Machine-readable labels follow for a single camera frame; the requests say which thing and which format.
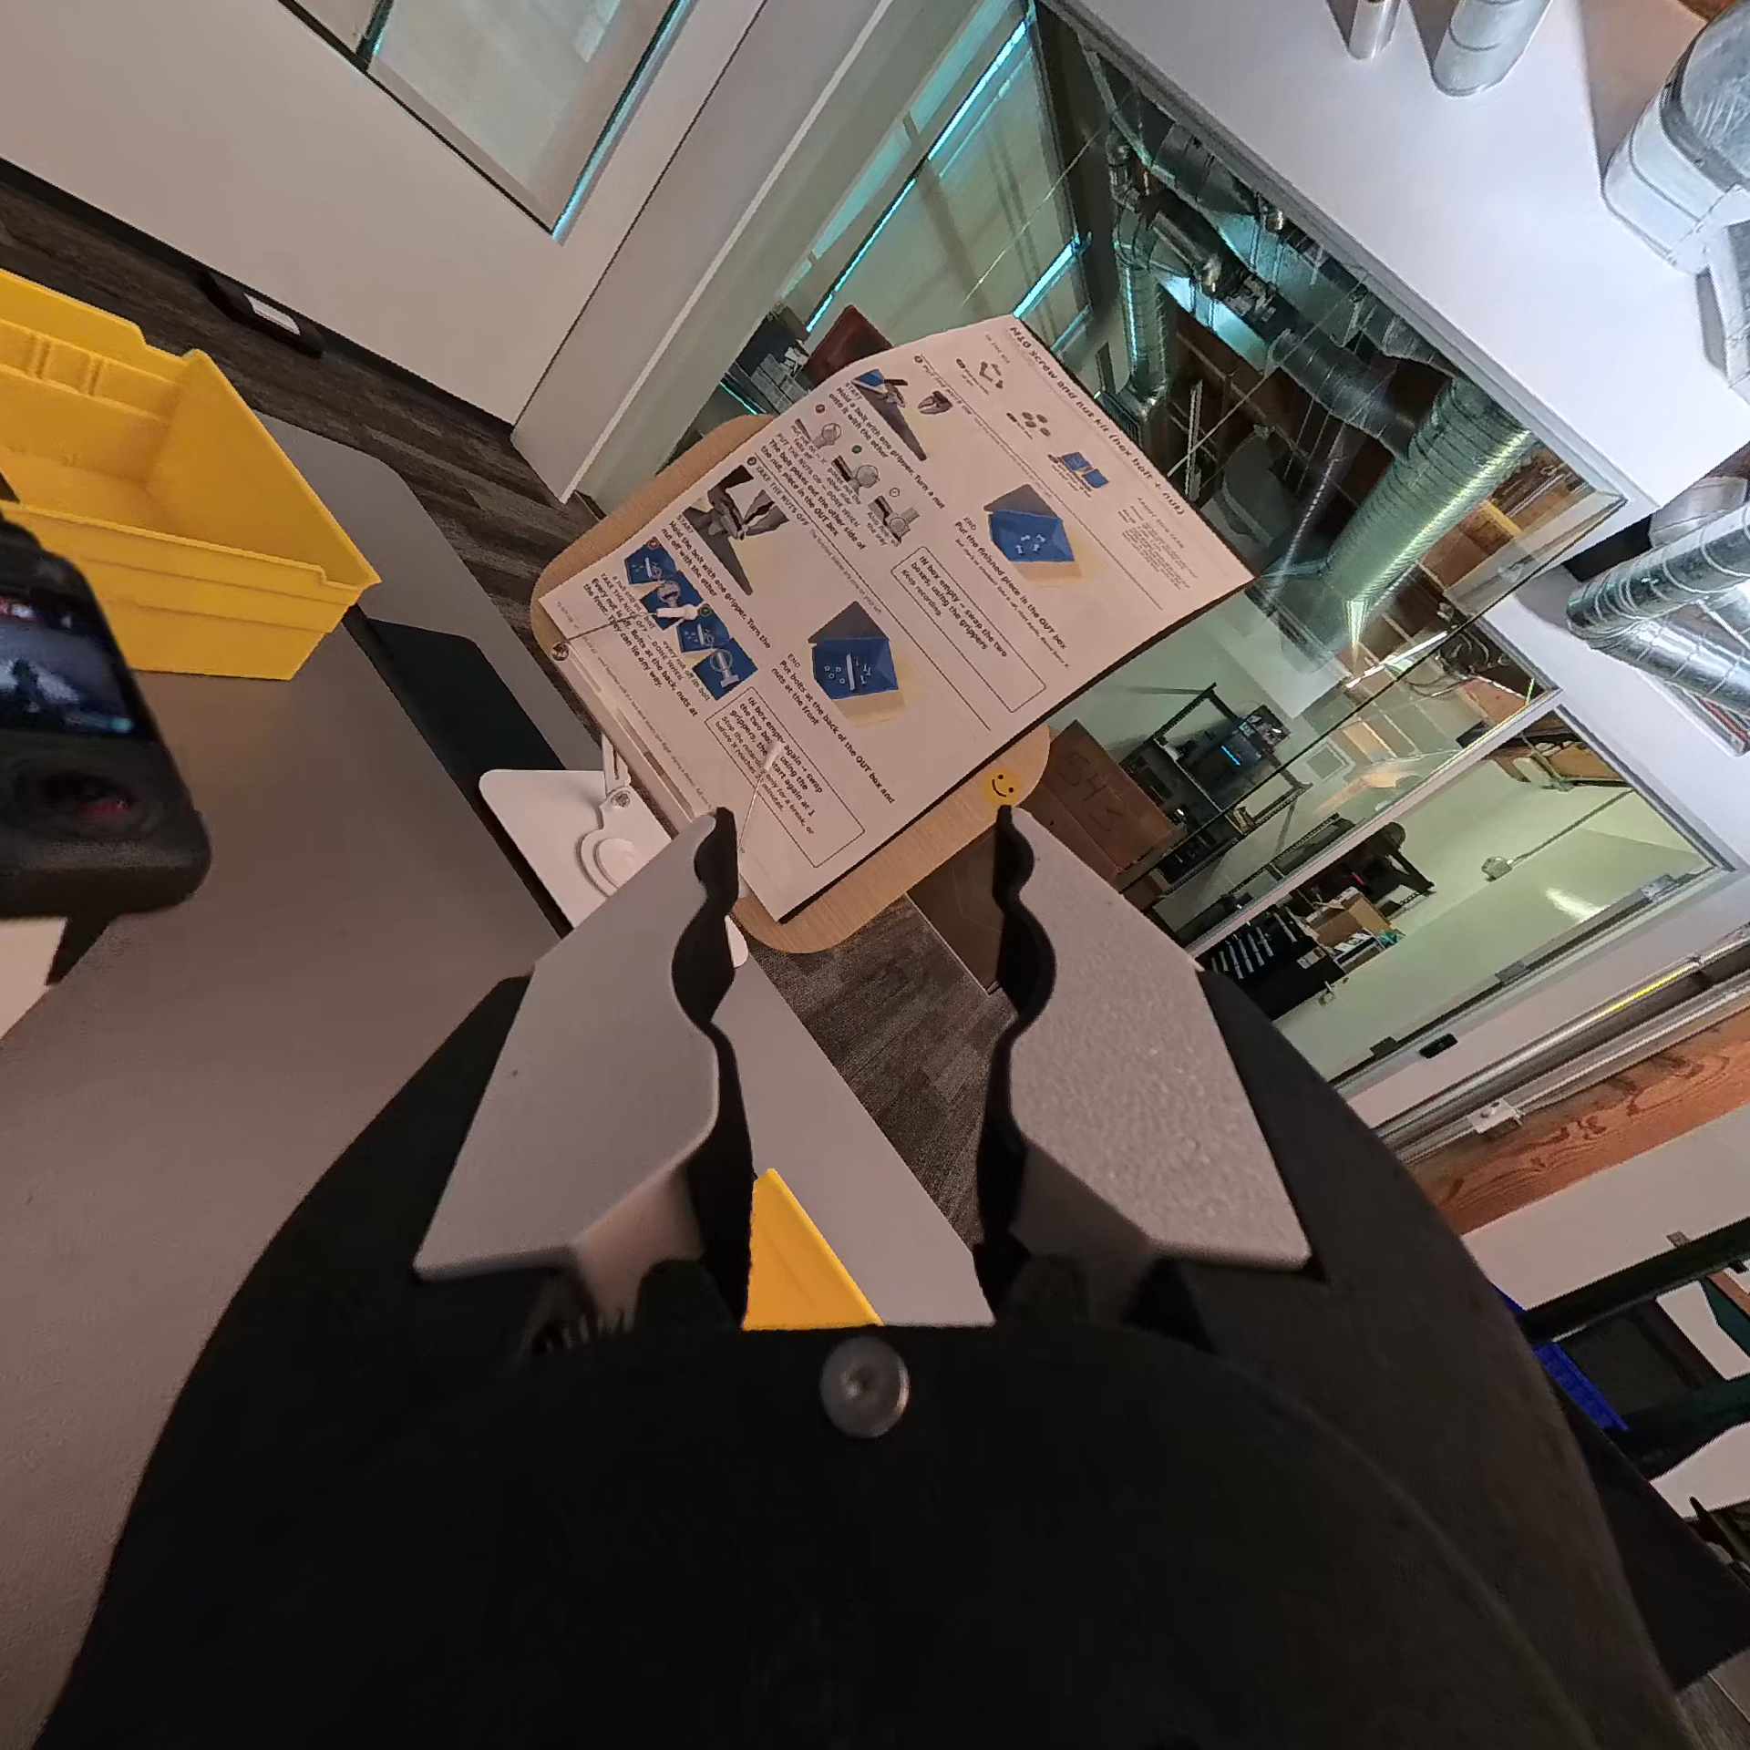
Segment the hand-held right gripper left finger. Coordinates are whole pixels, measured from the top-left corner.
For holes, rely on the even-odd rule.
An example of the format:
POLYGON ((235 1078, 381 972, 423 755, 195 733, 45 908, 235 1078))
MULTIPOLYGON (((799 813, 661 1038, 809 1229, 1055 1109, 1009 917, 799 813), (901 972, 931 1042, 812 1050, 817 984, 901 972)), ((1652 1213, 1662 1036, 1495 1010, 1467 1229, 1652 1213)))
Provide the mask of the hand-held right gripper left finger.
POLYGON ((413 1272, 556 1272, 587 1325, 631 1325, 657 1264, 752 1299, 752 1127, 718 1008, 737 816, 692 820, 547 949, 505 1036, 413 1272))

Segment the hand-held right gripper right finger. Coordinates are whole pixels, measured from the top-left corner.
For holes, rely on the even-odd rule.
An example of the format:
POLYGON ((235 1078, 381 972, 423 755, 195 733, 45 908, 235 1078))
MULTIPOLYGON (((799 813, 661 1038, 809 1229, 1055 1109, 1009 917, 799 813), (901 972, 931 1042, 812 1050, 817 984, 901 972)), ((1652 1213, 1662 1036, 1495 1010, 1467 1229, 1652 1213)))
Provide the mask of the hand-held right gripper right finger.
POLYGON ((1280 1179, 1195 960, 1031 813, 992 836, 999 990, 974 1149, 974 1275, 992 1304, 1049 1264, 1099 1318, 1166 1266, 1304 1272, 1280 1179))

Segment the yellow plastic bin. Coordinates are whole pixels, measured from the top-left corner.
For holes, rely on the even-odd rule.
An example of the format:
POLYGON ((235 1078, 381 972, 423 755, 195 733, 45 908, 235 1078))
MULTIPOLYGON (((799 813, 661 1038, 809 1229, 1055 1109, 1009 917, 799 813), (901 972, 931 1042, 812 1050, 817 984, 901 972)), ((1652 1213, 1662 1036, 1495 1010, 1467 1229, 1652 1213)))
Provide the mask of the yellow plastic bin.
POLYGON ((208 353, 11 274, 0 472, 137 670, 287 682, 381 579, 208 353))
POLYGON ((752 1184, 752 1288, 744 1331, 878 1327, 871 1294, 845 1272, 788 1182, 768 1169, 752 1184))

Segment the brown cardboard box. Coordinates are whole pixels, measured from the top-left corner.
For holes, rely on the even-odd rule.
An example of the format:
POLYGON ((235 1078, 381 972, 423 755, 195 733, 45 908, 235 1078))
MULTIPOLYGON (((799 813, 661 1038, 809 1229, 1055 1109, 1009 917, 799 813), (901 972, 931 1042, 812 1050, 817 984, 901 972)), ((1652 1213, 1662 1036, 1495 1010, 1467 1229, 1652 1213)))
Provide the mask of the brown cardboard box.
POLYGON ((1170 820, 1082 721, 1050 729, 1049 767, 1025 813, 1115 894, 1141 891, 1132 906, 1148 906, 1159 865, 1184 839, 1184 825, 1170 820))

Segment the black equipment rack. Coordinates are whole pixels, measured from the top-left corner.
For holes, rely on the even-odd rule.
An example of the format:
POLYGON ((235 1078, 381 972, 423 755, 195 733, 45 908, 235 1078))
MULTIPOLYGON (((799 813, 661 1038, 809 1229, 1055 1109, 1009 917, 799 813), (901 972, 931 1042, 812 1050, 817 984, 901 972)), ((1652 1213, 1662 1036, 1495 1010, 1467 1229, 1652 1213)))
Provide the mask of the black equipment rack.
POLYGON ((1119 760, 1119 770, 1184 829, 1183 849, 1231 849, 1306 790, 1280 760, 1289 729, 1275 710, 1238 715, 1214 686, 1170 686, 1170 700, 1183 707, 1119 760))

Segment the blue storage bin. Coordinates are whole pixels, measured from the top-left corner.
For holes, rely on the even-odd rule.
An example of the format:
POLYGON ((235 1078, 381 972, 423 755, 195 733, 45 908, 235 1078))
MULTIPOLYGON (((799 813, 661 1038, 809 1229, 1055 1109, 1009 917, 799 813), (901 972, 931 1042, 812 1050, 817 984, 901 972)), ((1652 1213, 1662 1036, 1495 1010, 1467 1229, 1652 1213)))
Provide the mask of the blue storage bin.
MULTIPOLYGON (((1518 1337, 1521 1337, 1521 1304, 1499 1291, 1504 1307, 1512 1313, 1518 1337)), ((1529 1342, 1537 1367, 1561 1389, 1564 1403, 1576 1410, 1596 1434, 1608 1442, 1621 1442, 1628 1434, 1628 1420, 1614 1410, 1614 1400, 1592 1383, 1592 1376, 1566 1356, 1564 1342, 1529 1342)))

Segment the small black floor device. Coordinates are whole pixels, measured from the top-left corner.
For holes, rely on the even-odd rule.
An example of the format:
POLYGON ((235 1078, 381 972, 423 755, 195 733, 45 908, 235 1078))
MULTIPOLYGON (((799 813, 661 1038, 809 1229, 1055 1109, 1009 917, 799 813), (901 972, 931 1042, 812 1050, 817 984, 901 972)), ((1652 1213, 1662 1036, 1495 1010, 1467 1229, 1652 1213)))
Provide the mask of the small black floor device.
POLYGON ((247 284, 216 274, 216 269, 198 269, 198 287, 208 293, 208 300, 228 314, 235 326, 274 338, 277 347, 287 347, 305 358, 323 358, 323 333, 321 326, 313 326, 309 316, 277 304, 274 296, 253 293, 247 284))

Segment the printed instruction sheet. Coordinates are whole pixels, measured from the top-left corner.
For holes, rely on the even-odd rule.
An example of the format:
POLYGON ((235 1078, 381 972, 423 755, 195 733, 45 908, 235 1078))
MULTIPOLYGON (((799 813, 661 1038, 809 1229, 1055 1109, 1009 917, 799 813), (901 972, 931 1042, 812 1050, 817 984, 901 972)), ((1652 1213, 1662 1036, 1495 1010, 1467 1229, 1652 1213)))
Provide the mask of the printed instruction sheet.
POLYGON ((853 362, 692 446, 540 617, 676 820, 731 813, 776 917, 1247 583, 1015 316, 853 362))

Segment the large grid window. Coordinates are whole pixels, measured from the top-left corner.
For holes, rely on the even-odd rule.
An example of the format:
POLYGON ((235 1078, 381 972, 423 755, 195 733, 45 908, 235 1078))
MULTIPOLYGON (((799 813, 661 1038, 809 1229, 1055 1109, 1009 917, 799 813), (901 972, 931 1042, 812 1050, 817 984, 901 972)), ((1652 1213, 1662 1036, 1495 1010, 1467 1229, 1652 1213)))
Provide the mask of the large grid window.
POLYGON ((692 0, 287 0, 374 89, 566 237, 692 0))

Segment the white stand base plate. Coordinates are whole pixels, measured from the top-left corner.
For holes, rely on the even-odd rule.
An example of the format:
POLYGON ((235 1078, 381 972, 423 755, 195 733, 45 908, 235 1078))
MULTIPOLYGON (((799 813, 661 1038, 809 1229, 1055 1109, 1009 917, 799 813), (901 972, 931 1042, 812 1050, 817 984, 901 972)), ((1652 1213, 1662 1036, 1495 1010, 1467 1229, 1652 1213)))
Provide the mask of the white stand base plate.
POLYGON ((657 881, 646 865, 676 831, 654 808, 606 770, 488 770, 480 797, 570 921, 556 963, 610 987, 634 979, 643 928, 666 917, 649 908, 657 881))

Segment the aluminium rail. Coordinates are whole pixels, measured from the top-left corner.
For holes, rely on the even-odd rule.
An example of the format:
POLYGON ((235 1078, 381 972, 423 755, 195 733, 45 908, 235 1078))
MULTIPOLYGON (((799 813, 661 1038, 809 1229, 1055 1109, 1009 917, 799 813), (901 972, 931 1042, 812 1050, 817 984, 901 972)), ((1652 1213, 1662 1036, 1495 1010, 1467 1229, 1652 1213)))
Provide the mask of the aluminium rail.
POLYGON ((1457 1142, 1499 1137, 1614 1077, 1744 1015, 1750 928, 1614 993, 1561 1030, 1512 1050, 1450 1094, 1378 1125, 1402 1160, 1427 1160, 1457 1142))

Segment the wooden post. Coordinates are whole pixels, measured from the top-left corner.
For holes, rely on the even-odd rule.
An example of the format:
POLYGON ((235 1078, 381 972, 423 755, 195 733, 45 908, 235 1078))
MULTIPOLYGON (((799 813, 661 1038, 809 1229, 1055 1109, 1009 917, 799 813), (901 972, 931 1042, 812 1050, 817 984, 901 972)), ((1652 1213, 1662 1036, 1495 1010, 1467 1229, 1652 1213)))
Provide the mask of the wooden post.
POLYGON ((1407 1174, 1457 1234, 1474 1234, 1743 1109, 1744 1097, 1750 1015, 1739 1010, 1495 1137, 1450 1142, 1407 1174))

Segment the silver ribbed air duct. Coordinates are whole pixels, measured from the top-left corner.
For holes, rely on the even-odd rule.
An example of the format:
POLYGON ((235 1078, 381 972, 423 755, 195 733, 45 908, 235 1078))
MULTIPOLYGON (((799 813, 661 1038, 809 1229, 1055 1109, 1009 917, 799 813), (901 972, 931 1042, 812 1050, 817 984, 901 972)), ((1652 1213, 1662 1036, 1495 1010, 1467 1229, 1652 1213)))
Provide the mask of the silver ribbed air duct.
POLYGON ((1718 362, 1750 375, 1750 7, 1720 7, 1683 52, 1662 92, 1614 149, 1602 202, 1663 262, 1705 276, 1718 362))
POLYGON ((1750 743, 1750 493, 1705 475, 1633 533, 1636 546, 1564 606, 1566 628, 1750 743))

